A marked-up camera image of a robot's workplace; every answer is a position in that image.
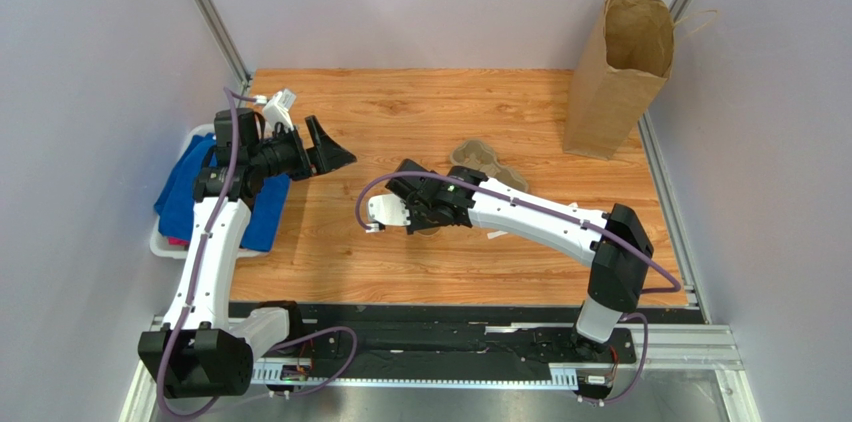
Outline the brown paper coffee cup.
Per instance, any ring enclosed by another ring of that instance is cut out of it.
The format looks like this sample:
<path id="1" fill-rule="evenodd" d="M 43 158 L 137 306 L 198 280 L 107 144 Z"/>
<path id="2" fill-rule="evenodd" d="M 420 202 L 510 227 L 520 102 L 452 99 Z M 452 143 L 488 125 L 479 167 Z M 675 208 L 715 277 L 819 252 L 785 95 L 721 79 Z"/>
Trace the brown paper coffee cup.
<path id="1" fill-rule="evenodd" d="M 418 236 L 430 237 L 436 235 L 439 231 L 439 227 L 418 226 L 412 233 Z"/>

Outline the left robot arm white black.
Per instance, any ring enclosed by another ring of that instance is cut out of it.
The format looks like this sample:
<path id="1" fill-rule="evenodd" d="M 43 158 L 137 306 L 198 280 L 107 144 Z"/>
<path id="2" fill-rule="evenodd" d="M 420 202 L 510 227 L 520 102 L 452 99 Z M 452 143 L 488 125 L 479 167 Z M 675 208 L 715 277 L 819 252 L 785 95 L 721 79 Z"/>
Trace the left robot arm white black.
<path id="1" fill-rule="evenodd" d="M 284 342 L 301 321 L 293 302 L 264 303 L 237 325 L 229 295 L 242 239 L 265 182 L 334 172 L 356 162 L 318 119 L 305 120 L 312 146 L 282 122 L 264 135 L 264 117 L 223 110 L 213 122 L 214 145 L 192 185 L 188 254 L 175 297 L 157 330 L 141 334 L 138 355 L 163 399 L 240 396 L 255 362 Z"/>

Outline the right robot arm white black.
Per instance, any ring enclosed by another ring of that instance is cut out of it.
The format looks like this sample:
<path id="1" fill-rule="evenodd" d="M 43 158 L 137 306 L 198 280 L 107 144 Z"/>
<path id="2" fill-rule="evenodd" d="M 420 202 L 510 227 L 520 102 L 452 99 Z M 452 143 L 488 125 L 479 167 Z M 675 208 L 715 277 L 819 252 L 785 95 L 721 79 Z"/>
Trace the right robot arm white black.
<path id="1" fill-rule="evenodd" d="M 512 188 L 481 171 L 454 166 L 441 179 L 406 159 L 386 194 L 367 203 L 370 222 L 413 234 L 465 226 L 506 232 L 552 248 L 590 270 L 587 296 L 575 324 L 586 342 L 607 342 L 620 319 L 633 312 L 654 253 L 636 212 L 564 205 Z"/>

